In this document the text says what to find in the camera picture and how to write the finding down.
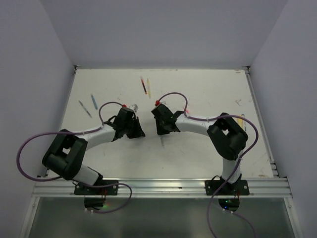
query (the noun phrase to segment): metal frame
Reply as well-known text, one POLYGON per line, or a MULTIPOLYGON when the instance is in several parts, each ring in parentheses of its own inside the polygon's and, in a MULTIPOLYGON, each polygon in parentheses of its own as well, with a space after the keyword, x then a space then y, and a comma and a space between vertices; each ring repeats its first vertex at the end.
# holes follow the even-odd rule
POLYGON ((293 199, 292 198, 284 198, 286 211, 289 217, 289 220, 291 222, 291 226, 293 228, 294 236, 296 238, 304 238, 303 230, 301 228, 301 225, 299 223, 299 219, 297 217, 293 199))
POLYGON ((247 77, 249 89, 250 89, 252 100, 253 100, 253 103, 254 103, 254 107, 256 109, 256 113, 257 113, 257 116, 258 116, 258 119, 259 119, 259 122, 260 122, 260 128, 261 128, 261 131, 262 131, 264 144, 265 144, 266 150, 268 152, 270 161, 274 162, 274 158, 273 158, 273 155, 272 155, 271 147, 269 145, 269 141, 268 141, 268 138, 267 138, 267 133, 266 133, 266 130, 265 130, 265 127, 264 127, 264 123, 263 123, 263 120, 262 120, 262 116, 261 116, 261 112, 260 112, 260 109, 259 109, 258 101, 257 101, 256 95, 254 93, 254 88, 253 88, 252 81, 251 81, 251 78, 250 78, 249 69, 245 69, 244 71, 245 71, 245 74, 246 74, 246 77, 247 77))
MULTIPOLYGON (((249 69, 245 71, 251 95, 261 131, 264 137, 266 150, 269 154, 270 164, 274 178, 247 178, 250 190, 249 196, 245 198, 284 198, 287 214, 296 238, 303 238, 303 232, 297 218, 292 193, 286 178, 279 178, 275 161, 268 142, 260 109, 254 94, 249 69)), ((133 189, 133 198, 208 198, 205 191, 205 180, 210 178, 114 178, 119 182, 130 185, 133 189)), ((118 195, 114 197, 128 197, 129 190, 120 186, 118 195)), ((34 186, 32 199, 27 215, 20 233, 20 238, 27 238, 35 218, 41 197, 84 197, 74 195, 74 184, 70 181, 56 180, 46 183, 37 182, 34 186)), ((219 198, 230 198, 231 196, 216 196, 219 198)))
MULTIPOLYGON (((207 198, 205 180, 208 178, 106 178, 130 185, 133 198, 207 198)), ((287 198, 291 190, 286 178, 249 178, 250 195, 245 198, 287 198)), ((116 197, 128 197, 130 190, 120 186, 116 197)), ((69 181, 36 183, 33 197, 84 197, 74 195, 74 184, 69 181)))

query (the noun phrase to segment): transparent panel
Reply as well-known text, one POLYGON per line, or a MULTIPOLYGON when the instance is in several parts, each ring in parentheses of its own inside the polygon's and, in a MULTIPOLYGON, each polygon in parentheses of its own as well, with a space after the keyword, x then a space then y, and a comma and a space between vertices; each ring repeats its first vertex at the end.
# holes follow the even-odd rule
MULTIPOLYGON (((124 200, 107 199, 113 208, 124 200)), ((91 214, 83 198, 41 198, 31 238, 205 238, 208 199, 134 198, 120 211, 91 214)), ((238 211, 254 224, 260 238, 293 238, 284 200, 241 199, 238 211)), ((252 238, 250 226, 216 203, 211 221, 220 238, 252 238)))

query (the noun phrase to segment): white wall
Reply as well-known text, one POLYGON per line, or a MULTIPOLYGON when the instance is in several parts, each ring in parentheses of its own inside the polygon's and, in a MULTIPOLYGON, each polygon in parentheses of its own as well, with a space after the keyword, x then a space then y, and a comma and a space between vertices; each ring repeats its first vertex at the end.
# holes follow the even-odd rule
POLYGON ((41 0, 75 64, 251 65, 287 0, 41 0))
POLYGON ((316 237, 317 1, 289 0, 251 67, 277 163, 306 237, 316 237))
MULTIPOLYGON (((19 145, 58 129, 72 82, 72 64, 38 0, 4 0, 0 7, 0 237, 18 237, 33 183, 18 172, 19 145)), ((22 156, 35 176, 49 145, 43 138, 22 156)))

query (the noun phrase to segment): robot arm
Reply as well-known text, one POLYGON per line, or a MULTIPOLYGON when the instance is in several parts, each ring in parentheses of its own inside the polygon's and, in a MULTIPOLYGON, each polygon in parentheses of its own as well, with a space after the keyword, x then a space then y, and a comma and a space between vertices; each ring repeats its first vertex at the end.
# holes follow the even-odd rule
POLYGON ((122 107, 118 115, 104 122, 101 128, 96 127, 88 132, 86 134, 73 132, 71 135, 57 135, 44 155, 42 164, 65 180, 99 185, 103 176, 82 164, 86 150, 103 143, 116 141, 124 135, 130 139, 145 136, 138 117, 135 116, 132 109, 126 107, 122 107))
MULTIPOLYGON (((208 136, 217 152, 223 157, 221 178, 226 180, 236 166, 239 154, 246 146, 248 136, 233 118, 207 121, 209 118, 200 117, 205 121, 187 118, 182 111, 174 114, 164 104, 158 104, 152 113, 156 120, 158 135, 170 132, 189 131, 208 136)), ((228 181, 235 183, 241 178, 240 166, 228 181)))

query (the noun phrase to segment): black bracket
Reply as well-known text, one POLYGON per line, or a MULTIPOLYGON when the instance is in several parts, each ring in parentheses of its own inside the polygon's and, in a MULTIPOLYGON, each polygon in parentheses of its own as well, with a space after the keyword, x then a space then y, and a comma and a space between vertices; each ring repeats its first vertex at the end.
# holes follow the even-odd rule
POLYGON ((74 194, 75 195, 105 195, 105 196, 117 196, 118 194, 118 180, 100 180, 98 184, 95 185, 110 185, 114 184, 113 186, 103 187, 103 188, 91 188, 84 186, 82 183, 78 183, 75 186, 74 194))
MULTIPOLYGON (((224 180, 206 180, 205 190, 207 196, 212 196, 213 193, 223 184, 224 180)), ((248 181, 238 180, 234 184, 226 183, 226 185, 217 193, 220 196, 235 196, 239 192, 240 196, 250 195, 248 181)))

